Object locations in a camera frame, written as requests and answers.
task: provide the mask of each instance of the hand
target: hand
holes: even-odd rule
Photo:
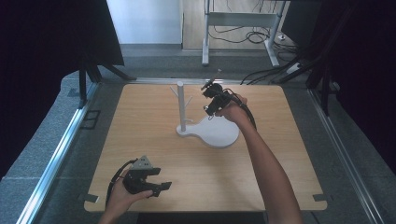
[[[236,94],[234,97],[238,97],[244,105],[248,102],[247,98],[239,94]],[[236,123],[237,125],[248,121],[248,114],[235,101],[231,101],[227,106],[216,112],[215,115],[217,117],[224,116],[224,118]]]
[[[152,195],[152,190],[142,191],[136,194],[129,193],[122,184],[122,179],[127,172],[128,171],[125,170],[121,174],[121,178],[119,178],[114,184],[106,210],[99,223],[115,223],[122,214],[128,211],[129,207],[133,203]]]

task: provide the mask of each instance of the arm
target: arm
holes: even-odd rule
[[[124,171],[121,178],[125,176],[127,171]],[[118,219],[124,214],[129,207],[138,200],[151,196],[152,190],[142,191],[136,194],[130,194],[122,184],[122,179],[119,178],[114,184],[111,191],[110,199],[108,200],[105,212],[99,220],[100,224],[117,223]]]
[[[247,102],[246,98],[238,97],[244,104]],[[231,102],[216,116],[235,122],[245,137],[269,223],[303,223],[299,204],[285,171],[251,124],[246,112]]]

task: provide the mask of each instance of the white wall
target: white wall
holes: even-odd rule
[[[180,44],[180,0],[107,0],[120,44]]]

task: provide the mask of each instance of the wooden table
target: wooden table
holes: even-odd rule
[[[98,162],[90,194],[97,203],[85,202],[88,211],[104,211],[111,177],[127,161],[147,155],[159,175],[147,181],[172,181],[158,198],[134,203],[136,212],[246,212],[265,210],[242,134],[224,149],[208,147],[199,138],[180,137],[178,103],[170,90],[175,85],[130,84],[123,89]],[[277,86],[223,85],[248,98],[247,105],[259,133],[284,167],[302,210],[324,210],[323,194],[284,92]],[[193,123],[206,116],[208,105],[201,86],[185,85],[192,96],[186,109]]]

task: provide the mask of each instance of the person's left hand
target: person's left hand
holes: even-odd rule
[[[122,172],[120,178],[114,184],[106,210],[99,223],[115,223],[122,214],[128,211],[133,203],[152,195],[152,190],[146,190],[136,194],[129,193],[122,184],[122,179],[127,172],[127,170]]]

